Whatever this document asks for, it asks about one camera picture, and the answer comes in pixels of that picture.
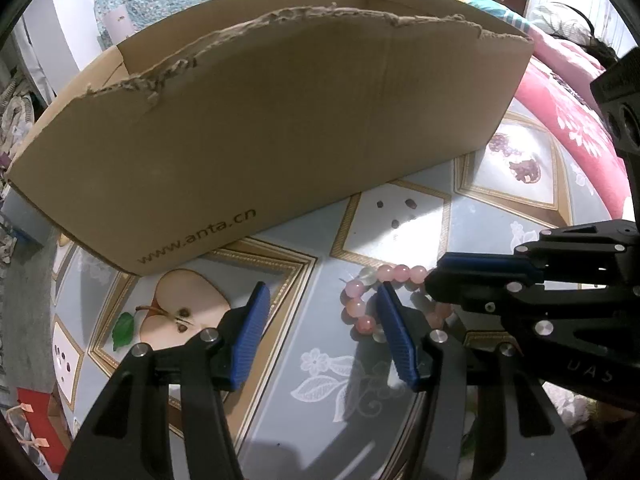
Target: gold frame pattern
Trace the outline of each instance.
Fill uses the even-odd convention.
[[[283,284],[272,298],[267,325],[254,359],[254,368],[244,387],[223,399],[229,430],[236,450],[239,450],[271,377],[317,259],[309,254],[255,238],[243,238],[224,248],[213,250],[201,258],[216,260],[221,258],[230,262],[280,269],[285,275]],[[137,280],[137,276],[124,272],[118,273],[89,341],[89,357],[109,377],[118,367],[118,363],[104,351],[102,346],[108,336],[109,328]],[[183,438],[180,428],[180,401],[170,397],[169,406],[170,429]]]
[[[448,193],[444,193],[442,191],[438,191],[436,189],[431,189],[430,187],[421,186],[420,184],[414,184],[413,182],[408,182],[406,180],[391,180],[388,184],[405,187],[413,191],[417,191],[420,193],[424,193],[426,195],[430,195],[430,196],[434,196],[436,198],[442,199],[443,201],[442,228],[440,231],[440,243],[438,245],[438,258],[441,257],[445,252],[447,252],[447,246],[449,245],[451,195]],[[344,216],[342,217],[342,221],[340,222],[340,228],[338,229],[338,233],[335,236],[335,240],[331,248],[330,256],[334,258],[338,258],[340,260],[345,260],[347,262],[353,262],[355,264],[360,264],[368,267],[379,267],[380,265],[384,265],[384,264],[388,264],[388,265],[398,264],[399,262],[384,262],[376,258],[371,258],[369,256],[364,256],[362,254],[353,253],[344,248],[344,243],[347,240],[347,237],[349,235],[349,231],[351,229],[351,223],[353,222],[353,218],[356,215],[356,211],[358,209],[358,204],[360,203],[361,195],[362,195],[361,193],[356,193],[355,195],[352,195],[351,198],[349,199],[349,203],[347,204],[347,209],[345,210]]]
[[[420,392],[414,396],[414,402],[407,411],[402,431],[378,480],[401,480],[404,476],[408,454],[407,446],[414,437],[415,425],[426,401],[427,394],[425,392]]]
[[[51,325],[51,337],[50,337],[51,344],[53,344],[53,331],[56,327],[56,324],[60,327],[60,330],[62,330],[62,333],[65,335],[65,337],[69,339],[71,346],[76,350],[76,352],[78,352],[78,366],[76,367],[76,376],[74,377],[74,386],[71,389],[71,401],[69,401],[66,398],[66,395],[62,392],[62,390],[60,390],[60,386],[58,386],[58,390],[60,391],[60,397],[65,401],[65,404],[69,407],[69,409],[73,411],[76,406],[76,391],[78,390],[78,380],[80,379],[82,361],[84,360],[84,350],[82,350],[80,345],[76,343],[76,340],[71,336],[71,334],[69,333],[69,330],[66,329],[66,326],[64,325],[64,323],[62,323],[62,320],[58,317],[58,314],[56,314],[53,317],[53,323]]]
[[[454,160],[454,190],[462,196],[473,198],[503,211],[526,218],[545,227],[557,228],[573,223],[569,184],[566,168],[558,141],[539,121],[515,112],[507,112],[504,119],[512,123],[533,127],[547,135],[551,150],[554,174],[554,203],[537,202],[527,198],[510,195],[496,190],[486,189],[469,183],[470,168],[475,163],[476,154],[467,153]]]
[[[64,258],[60,263],[58,272],[51,273],[51,278],[54,283],[54,290],[51,291],[51,301],[53,302],[53,305],[58,304],[58,297],[60,295],[60,290],[62,290],[62,285],[65,282],[66,272],[69,269],[69,265],[71,264],[74,254],[76,254],[76,251],[78,250],[78,244],[74,242],[69,242],[69,244],[70,247],[66,251]]]

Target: torn cardboard edge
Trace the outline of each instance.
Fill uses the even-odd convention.
[[[485,142],[490,130],[499,123],[532,51],[529,38],[493,16],[484,14],[479,21],[489,26],[495,24],[497,32],[466,20],[457,12],[449,14],[450,10],[458,8],[468,9],[471,13],[477,10],[454,0],[337,0],[347,3],[354,1],[356,4],[360,1],[364,9],[332,6],[330,2],[336,0],[324,0],[328,1],[327,6],[283,7],[262,12],[251,20],[238,20],[239,23],[220,30],[209,29],[204,36],[166,55],[183,29],[189,29],[186,37],[192,38],[195,35],[192,28],[202,30],[206,27],[206,23],[201,22],[185,23],[188,16],[192,21],[194,16],[200,16],[214,23],[229,22],[232,19],[230,16],[245,18],[260,6],[268,9],[272,3],[272,0],[246,0],[247,3],[243,5],[244,1],[241,0],[240,8],[229,10],[228,3],[238,4],[239,0],[211,0],[196,6],[195,10],[188,9],[162,20],[118,47],[104,52],[69,88],[61,92],[55,106],[46,110],[48,115],[43,116],[32,130],[33,135],[23,145],[21,155],[14,159],[9,178],[15,189],[53,224],[60,225],[61,231],[69,238],[90,254],[123,272],[142,275],[158,272],[235,239],[340,200],[353,192],[375,187],[389,179],[476,149],[478,143],[481,140]],[[315,3],[318,0],[299,1]],[[429,15],[430,6],[434,7],[432,14],[439,17]],[[400,14],[379,10],[386,8],[399,10]],[[227,10],[228,15],[221,17],[221,13]],[[350,27],[350,20],[361,25],[362,29]],[[342,25],[333,27],[332,22]],[[316,23],[328,25],[315,31]],[[443,27],[432,27],[434,30],[424,34],[413,35],[410,30],[407,33],[409,28],[419,29],[422,25],[433,23],[441,23]],[[159,30],[164,32],[169,46],[162,43],[155,48],[154,36]],[[313,37],[314,41],[298,38],[304,34],[308,38]],[[442,42],[433,41],[439,34],[441,36],[437,37],[442,37]],[[268,40],[273,38],[279,43],[269,43]],[[318,39],[324,41],[321,43],[324,48],[316,49]],[[132,50],[133,46],[137,46],[137,50]],[[298,55],[305,52],[309,52],[309,55]],[[242,64],[238,64],[248,54],[259,76],[255,83],[246,78],[246,70]],[[277,68],[271,66],[274,56],[277,58]],[[322,60],[320,65],[316,56]],[[292,57],[299,61],[295,70],[288,65]],[[145,66],[143,63],[147,58],[148,65]],[[135,73],[135,68],[142,73]],[[283,70],[286,71],[285,79],[280,78]],[[239,72],[243,78],[236,78]],[[416,77],[419,73],[429,77]],[[348,83],[340,81],[335,74],[342,74],[343,79],[347,77]],[[329,86],[326,88],[335,92],[327,93],[324,87],[322,91],[317,91],[317,87],[313,86],[315,81],[327,82]],[[283,84],[290,88],[278,86]],[[228,85],[234,88],[231,94],[228,94]],[[260,85],[271,88],[271,92],[278,90],[276,93],[258,95],[258,89],[263,88]],[[473,91],[473,88],[484,88],[483,85],[494,92],[478,94]],[[242,88],[246,88],[248,93],[242,92]],[[280,88],[286,90],[284,95],[287,96],[287,103],[296,103],[295,108],[282,108]],[[246,101],[244,97],[248,94],[251,94],[251,99]],[[156,108],[161,95],[166,97],[162,99],[166,108],[158,112]],[[306,100],[301,102],[300,95],[305,95]],[[308,103],[315,102],[314,99],[319,101],[311,107]],[[251,109],[262,110],[264,115],[257,116],[262,123],[244,118],[247,113],[242,106],[247,105]],[[446,117],[452,117],[451,113],[458,105],[467,110],[468,119],[446,120]],[[279,110],[279,115],[274,115],[272,110]],[[217,113],[217,120],[213,123],[207,118],[209,111]],[[292,120],[288,119],[290,111],[294,113]],[[190,118],[188,124],[177,121],[177,114],[183,113]],[[124,114],[126,120],[122,120],[120,114]],[[38,132],[49,125],[50,134],[40,138]],[[196,128],[193,135],[185,137],[186,142],[193,147],[199,146],[200,153],[210,155],[203,158],[196,154],[197,150],[191,150],[191,158],[175,158],[175,154],[169,156],[167,150],[161,150],[159,146],[170,142],[168,132],[186,133],[189,130],[185,130],[185,126]],[[304,128],[309,135],[302,137],[308,137],[309,140],[293,140],[291,136],[295,132],[304,132]],[[398,148],[382,152],[380,149],[371,149],[372,142],[383,132],[394,130]],[[318,144],[318,139],[324,138],[323,132],[326,142],[347,140],[352,148],[354,143],[360,148],[365,146],[367,153],[372,153],[375,160],[385,160],[382,166],[388,168],[381,166],[371,171],[367,167],[366,177],[356,176],[355,169],[349,168],[349,171],[343,172],[343,182],[340,182],[335,175],[327,173],[332,166],[329,160],[333,155],[330,156],[331,150],[327,150],[326,146]],[[447,135],[447,132],[461,133],[458,136]],[[414,140],[419,140],[420,150],[416,151],[423,153],[422,156],[417,153],[409,156],[400,149],[402,142]],[[433,150],[430,142],[438,143],[439,150]],[[279,143],[286,148],[284,154],[273,152]],[[259,145],[260,150],[254,147],[245,153],[244,146],[248,144]],[[123,151],[122,146],[125,145],[133,146],[134,150]],[[29,150],[27,158],[24,157],[26,149]],[[311,149],[319,150],[320,154],[309,158],[310,153],[314,153]],[[245,167],[253,164],[255,169],[245,171],[246,175],[237,175],[233,181],[235,184],[225,190],[221,186],[226,181],[220,177],[233,164],[229,161],[232,153],[248,155]],[[59,190],[62,194],[52,194],[46,189],[47,186],[41,184],[43,179],[38,173],[62,171],[58,166],[54,169],[54,165],[47,160],[62,160],[67,158],[67,154],[71,157],[71,164],[63,171],[58,186],[62,186]],[[267,164],[260,162],[256,156],[260,156],[260,160],[279,162],[264,173]],[[303,157],[308,158],[308,163],[302,164]],[[182,186],[206,182],[198,184],[193,196],[210,196],[214,199],[213,204],[209,203],[211,200],[200,203],[195,198],[188,202],[186,195],[175,189],[171,182],[165,182],[161,174],[148,173],[155,170],[156,166],[161,171],[159,168],[162,164],[167,167],[167,163],[173,165],[174,162],[178,162],[172,171],[178,172],[175,180],[181,182]],[[206,169],[211,163],[221,169]],[[333,162],[339,166],[345,163],[341,159]],[[233,174],[231,168],[229,171],[227,174]],[[287,175],[295,171],[306,175],[306,178],[292,182]],[[259,174],[268,174],[269,184],[262,182],[264,177],[262,180],[249,178],[251,175],[258,177]],[[156,187],[149,187],[151,180]],[[265,186],[281,189],[277,186],[287,185],[291,186],[291,196],[286,206],[277,196],[266,202],[265,195],[268,196],[270,192]],[[304,186],[311,186],[311,189],[316,186],[315,199],[309,196],[308,188],[300,194]],[[180,219],[174,218],[175,214],[166,215],[156,211],[156,205],[162,203],[162,199],[156,197],[159,189],[164,189],[163,193],[179,193],[175,211],[182,213]],[[65,200],[66,195],[74,199],[70,201],[67,197]],[[201,222],[204,226],[210,223],[211,218],[228,219],[234,213],[247,209],[254,212],[254,217],[254,210],[258,210],[260,221],[235,227],[232,232],[216,234],[215,240],[194,243],[190,248],[187,244],[194,237],[186,236],[184,243],[177,246],[179,252],[169,257],[168,253],[165,254],[164,249],[168,252],[174,250],[174,236],[183,238],[182,235],[197,231],[199,240]],[[151,211],[156,216],[149,216]],[[146,228],[149,225],[156,226],[153,232]],[[115,233],[119,233],[117,242],[113,239]],[[162,244],[169,242],[171,247],[162,247]],[[156,260],[149,264],[152,259],[150,253],[145,263],[143,253],[147,251],[162,253],[162,260],[156,261],[161,258],[156,255]]]
[[[479,40],[498,38],[500,40],[508,39],[525,43],[531,42],[530,39],[523,38],[522,36],[505,33],[499,34],[490,30],[485,30],[481,25],[467,21],[461,14],[438,18],[436,16],[398,16],[392,12],[385,12],[382,10],[336,7],[335,4],[331,7],[291,7],[287,9],[274,10],[273,12],[268,12],[249,22],[239,23],[223,30],[213,31],[199,40],[188,44],[178,54],[174,54],[163,59],[141,75],[132,75],[128,79],[115,82],[114,84],[103,88],[93,89],[89,86],[83,96],[78,96],[75,99],[82,98],[84,96],[99,95],[118,89],[125,89],[148,93],[148,100],[150,104],[154,105],[158,102],[167,80],[183,75],[190,68],[195,68],[200,57],[216,47],[237,41],[246,34],[255,32],[259,28],[269,27],[274,24],[291,25],[305,22],[306,20],[331,18],[381,20],[394,28],[419,27],[423,24],[431,25],[434,22],[457,22],[465,26],[475,28],[478,31]]]

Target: black hair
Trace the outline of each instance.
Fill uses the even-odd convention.
[[[564,34],[561,34],[559,30],[555,30],[551,34],[551,36],[553,38],[557,38],[558,40],[569,40],[572,43],[575,43],[576,45],[581,47],[581,49],[583,49],[587,54],[589,54],[590,56],[593,56],[595,59],[597,59],[598,62],[605,69],[609,69],[611,66],[613,66],[614,64],[616,64],[618,62],[618,56],[616,54],[616,51],[613,50],[604,41],[599,40],[598,38],[596,38],[596,36],[595,36],[595,27],[593,27],[593,23],[591,23],[591,20],[589,18],[587,18],[587,16],[585,16],[583,12],[581,12],[578,9],[575,9],[575,7],[572,7],[572,6],[567,5],[567,4],[563,4],[561,2],[553,2],[553,3],[568,7],[573,12],[575,12],[576,14],[581,16],[584,19],[584,21],[587,22],[587,26],[589,27],[589,32],[590,32],[590,37],[589,37],[589,43],[588,44],[582,44],[582,43],[578,43],[577,41],[571,40],[570,38],[566,37]]]

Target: metal screw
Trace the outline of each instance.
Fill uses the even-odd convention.
[[[500,353],[507,357],[512,357],[516,353],[516,347],[511,343],[502,343],[500,345]]]
[[[549,335],[554,331],[554,324],[547,319],[536,323],[534,330],[539,335]]]
[[[133,348],[131,349],[131,354],[133,355],[133,357],[142,357],[142,356],[145,356],[150,349],[151,349],[151,346],[149,346],[146,343],[137,343],[133,345]]]
[[[444,330],[432,330],[429,334],[429,337],[435,343],[444,343],[447,339],[449,339],[449,336],[446,332],[444,332]]]
[[[215,328],[206,328],[202,332],[200,332],[200,339],[202,339],[206,343],[213,343],[217,341],[220,337],[218,331]]]
[[[523,289],[522,283],[520,282],[509,282],[507,283],[507,290],[509,292],[520,292]]]

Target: flower pattern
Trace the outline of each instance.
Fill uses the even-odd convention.
[[[309,372],[312,377],[316,377],[320,372],[329,369],[329,356],[321,354],[318,348],[312,349],[311,352],[304,352],[300,356],[300,369],[303,372]]]
[[[584,102],[564,91],[558,76],[549,73],[550,89],[554,95],[558,126],[567,131],[569,139],[583,147],[591,156],[600,157],[612,151],[611,139],[600,118]]]
[[[87,272],[91,279],[97,280],[103,285],[109,283],[113,275],[113,269],[110,266],[82,249],[80,249],[78,255],[78,271]]]
[[[399,398],[406,392],[393,363],[380,361],[367,374],[362,363],[352,356],[331,358],[318,348],[304,352],[301,361],[300,368],[311,377],[302,381],[291,397],[301,402],[319,402],[337,390],[334,422],[343,422],[356,412],[367,418],[378,416],[382,400]],[[320,374],[329,370],[340,378]]]
[[[584,174],[584,171],[582,170],[582,168],[572,162],[571,169],[574,170],[574,173],[575,173],[575,183],[581,187],[586,186],[589,192],[591,193],[591,196],[593,196],[593,193],[595,191],[594,187],[591,184],[590,180],[587,178],[587,176]]]
[[[511,223],[511,234],[513,238],[511,239],[511,251],[526,242],[535,242],[538,240],[538,233],[535,231],[527,231],[524,232],[524,227],[519,222]]]

